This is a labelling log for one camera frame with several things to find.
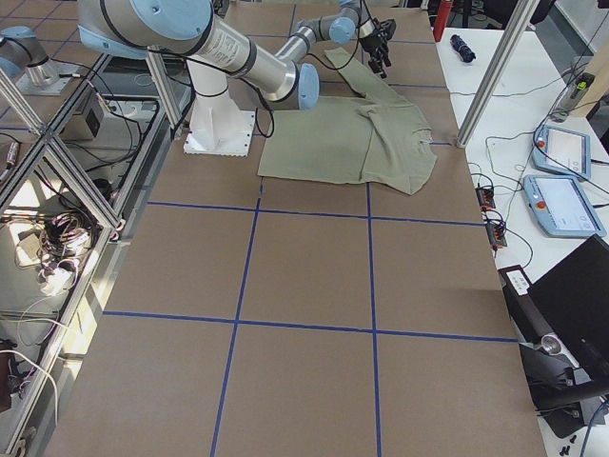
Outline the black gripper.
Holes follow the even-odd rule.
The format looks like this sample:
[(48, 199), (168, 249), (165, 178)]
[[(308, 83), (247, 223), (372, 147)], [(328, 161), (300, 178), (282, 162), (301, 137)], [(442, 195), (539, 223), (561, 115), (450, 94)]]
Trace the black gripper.
[(360, 44), (369, 56), (369, 67), (372, 72), (380, 77), (386, 77), (386, 69), (391, 67), (386, 37), (379, 34), (370, 34), (361, 38)]

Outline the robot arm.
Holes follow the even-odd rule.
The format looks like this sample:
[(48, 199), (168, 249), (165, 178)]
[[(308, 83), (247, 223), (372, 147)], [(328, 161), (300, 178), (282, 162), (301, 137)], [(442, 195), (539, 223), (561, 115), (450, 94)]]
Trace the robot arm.
[(1, 69), (26, 95), (58, 96), (80, 66), (53, 61), (35, 32), (26, 26), (1, 30)]
[(143, 60), (158, 47), (206, 65), (257, 88), (263, 99), (287, 109), (313, 109), (320, 92), (319, 75), (304, 58), (318, 42), (338, 45), (356, 38), (370, 56), (373, 72), (385, 77), (388, 42), (396, 30), (362, 1), (343, 1), (333, 15), (301, 21), (280, 50), (272, 54), (215, 14), (209, 1), (80, 1), (81, 42), (101, 53)]

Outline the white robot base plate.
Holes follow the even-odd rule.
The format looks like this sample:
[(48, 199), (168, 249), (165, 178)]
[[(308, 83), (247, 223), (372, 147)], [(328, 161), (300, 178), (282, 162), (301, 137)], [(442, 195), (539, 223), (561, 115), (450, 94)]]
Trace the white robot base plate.
[(247, 157), (253, 136), (254, 112), (222, 114), (213, 109), (193, 111), (184, 144), (186, 154)]

